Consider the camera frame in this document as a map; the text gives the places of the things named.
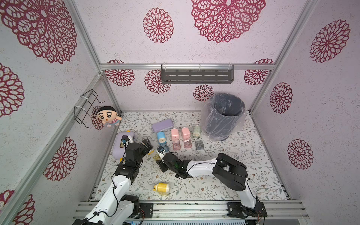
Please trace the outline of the yellow sharpener shavings tray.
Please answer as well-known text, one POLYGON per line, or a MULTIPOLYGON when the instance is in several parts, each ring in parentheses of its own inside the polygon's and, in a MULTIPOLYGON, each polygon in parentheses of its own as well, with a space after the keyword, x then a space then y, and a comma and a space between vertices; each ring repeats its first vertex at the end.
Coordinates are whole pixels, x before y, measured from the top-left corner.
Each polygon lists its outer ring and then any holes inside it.
POLYGON ((155 161, 161 161, 161 157, 158 154, 155 154, 155 156, 153 157, 155 161))

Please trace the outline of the blue pencil sharpener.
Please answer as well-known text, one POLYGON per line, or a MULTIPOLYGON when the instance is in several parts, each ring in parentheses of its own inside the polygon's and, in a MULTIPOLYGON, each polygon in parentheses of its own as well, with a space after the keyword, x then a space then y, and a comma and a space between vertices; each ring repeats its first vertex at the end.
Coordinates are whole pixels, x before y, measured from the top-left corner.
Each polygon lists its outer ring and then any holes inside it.
POLYGON ((160 131, 157 133, 157 140, 159 143, 165 143, 167 142, 166 135, 163 131, 160 131))

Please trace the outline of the pink sharpener shavings tray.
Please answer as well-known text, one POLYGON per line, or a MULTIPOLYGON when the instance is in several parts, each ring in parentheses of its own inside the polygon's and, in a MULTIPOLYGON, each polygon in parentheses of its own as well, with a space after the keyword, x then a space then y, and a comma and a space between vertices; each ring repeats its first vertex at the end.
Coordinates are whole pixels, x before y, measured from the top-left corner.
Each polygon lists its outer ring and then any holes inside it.
POLYGON ((191 149, 192 148, 192 142, 190 139, 184 140, 184 148, 185 149, 191 149))

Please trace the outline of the pink pencil sharpener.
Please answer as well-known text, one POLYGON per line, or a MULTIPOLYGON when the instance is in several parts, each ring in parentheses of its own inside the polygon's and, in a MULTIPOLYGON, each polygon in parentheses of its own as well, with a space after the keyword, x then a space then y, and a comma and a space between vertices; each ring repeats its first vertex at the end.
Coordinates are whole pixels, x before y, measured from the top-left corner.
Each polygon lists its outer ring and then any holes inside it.
POLYGON ((171 129, 171 139, 172 139, 172 141, 180 140, 179 130, 177 128, 171 129))
POLYGON ((183 127, 181 129, 183 140, 191 139, 191 133, 188 127, 183 127))

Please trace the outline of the clear sharpener shavings tray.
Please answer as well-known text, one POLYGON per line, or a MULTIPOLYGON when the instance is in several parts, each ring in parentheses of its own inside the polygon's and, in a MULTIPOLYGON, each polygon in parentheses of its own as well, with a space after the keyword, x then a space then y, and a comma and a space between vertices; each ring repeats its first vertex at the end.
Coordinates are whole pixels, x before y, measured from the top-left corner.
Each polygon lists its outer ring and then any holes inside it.
POLYGON ((196 140, 195 141, 195 147, 196 147, 196 150, 203 150, 204 149, 204 144, 203 144, 203 141, 202 140, 196 140))

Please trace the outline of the green pencil sharpener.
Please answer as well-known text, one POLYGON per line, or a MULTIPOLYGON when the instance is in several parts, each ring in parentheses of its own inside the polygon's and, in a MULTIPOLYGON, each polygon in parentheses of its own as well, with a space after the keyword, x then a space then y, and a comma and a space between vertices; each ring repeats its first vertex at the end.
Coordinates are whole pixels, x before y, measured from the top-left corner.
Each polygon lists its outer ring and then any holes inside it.
POLYGON ((195 139, 200 139, 201 138, 201 127, 199 125, 196 125, 196 126, 193 127, 192 136, 195 139))

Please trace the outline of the blue sharpener shavings tray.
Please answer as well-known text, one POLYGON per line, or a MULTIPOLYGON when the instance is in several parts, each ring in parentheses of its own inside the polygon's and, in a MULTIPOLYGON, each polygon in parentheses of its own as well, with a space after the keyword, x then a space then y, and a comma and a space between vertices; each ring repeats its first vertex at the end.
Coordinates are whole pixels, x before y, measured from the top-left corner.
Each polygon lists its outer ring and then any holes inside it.
POLYGON ((164 148, 165 153, 168 153, 170 151, 167 142, 160 143, 160 146, 164 148))

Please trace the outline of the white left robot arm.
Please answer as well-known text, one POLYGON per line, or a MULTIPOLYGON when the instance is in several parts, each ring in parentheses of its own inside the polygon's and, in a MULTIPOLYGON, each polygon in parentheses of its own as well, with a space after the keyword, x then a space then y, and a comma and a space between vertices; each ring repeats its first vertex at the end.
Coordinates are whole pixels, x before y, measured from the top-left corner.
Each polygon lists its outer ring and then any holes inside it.
POLYGON ((112 183, 97 205, 74 225, 122 225, 128 218, 144 218, 139 197, 128 195, 131 185, 139 174, 143 157, 153 149, 149 139, 142 143, 132 142, 125 147, 125 158, 118 165, 112 183))

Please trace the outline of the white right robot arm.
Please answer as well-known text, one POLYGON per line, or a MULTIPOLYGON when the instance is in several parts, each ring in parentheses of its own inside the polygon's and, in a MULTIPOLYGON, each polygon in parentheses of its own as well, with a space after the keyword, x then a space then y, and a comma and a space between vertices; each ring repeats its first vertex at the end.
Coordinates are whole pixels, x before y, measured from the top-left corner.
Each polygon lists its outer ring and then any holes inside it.
POLYGON ((156 160, 161 171, 170 170, 179 179, 188 179, 201 176, 212 176, 240 197, 242 205, 248 209, 255 209, 259 203, 258 198, 248 184, 247 167, 228 156, 220 153, 214 159, 205 161, 180 160, 174 152, 161 153, 156 160))

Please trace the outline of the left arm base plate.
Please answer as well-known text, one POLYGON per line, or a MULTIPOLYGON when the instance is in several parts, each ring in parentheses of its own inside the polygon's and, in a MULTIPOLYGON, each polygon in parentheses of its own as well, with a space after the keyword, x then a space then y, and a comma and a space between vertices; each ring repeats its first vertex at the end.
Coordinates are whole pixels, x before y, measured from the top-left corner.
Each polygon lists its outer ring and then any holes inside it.
POLYGON ((129 218, 133 219, 143 219, 143 218, 152 218, 154 212, 154 204, 148 202, 136 202, 133 204, 133 211, 129 218))

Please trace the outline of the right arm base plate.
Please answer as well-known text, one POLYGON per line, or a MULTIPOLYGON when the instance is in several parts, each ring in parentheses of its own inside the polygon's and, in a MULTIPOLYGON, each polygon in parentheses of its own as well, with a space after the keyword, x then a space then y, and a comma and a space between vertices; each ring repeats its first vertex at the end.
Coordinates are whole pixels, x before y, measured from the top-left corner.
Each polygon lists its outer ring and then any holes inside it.
POLYGON ((264 203, 260 201, 256 201, 256 205, 253 209, 245 207, 241 202, 228 202, 227 209, 227 216, 231 218, 265 218, 268 216, 264 203))

